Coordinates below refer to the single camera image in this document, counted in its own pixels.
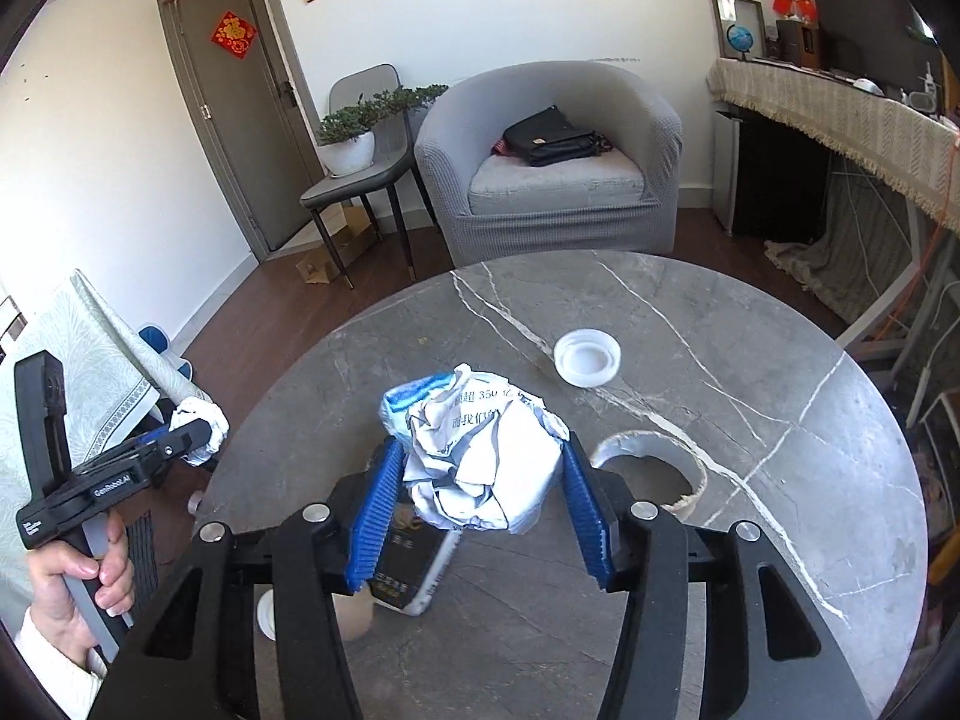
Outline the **person's left hand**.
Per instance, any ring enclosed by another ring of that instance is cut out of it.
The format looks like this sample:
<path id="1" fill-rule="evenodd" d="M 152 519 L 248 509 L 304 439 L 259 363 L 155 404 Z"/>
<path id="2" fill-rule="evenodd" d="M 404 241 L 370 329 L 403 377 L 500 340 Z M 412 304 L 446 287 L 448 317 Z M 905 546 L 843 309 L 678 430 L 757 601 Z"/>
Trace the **person's left hand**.
<path id="1" fill-rule="evenodd" d="M 32 583 L 32 622 L 54 649 L 77 667 L 86 667 L 96 637 L 76 609 L 65 578 L 99 582 L 94 601 L 110 617 L 132 610 L 135 567 L 128 557 L 124 519 L 110 509 L 106 525 L 107 551 L 101 559 L 88 557 L 63 541 L 51 541 L 26 556 Z"/>

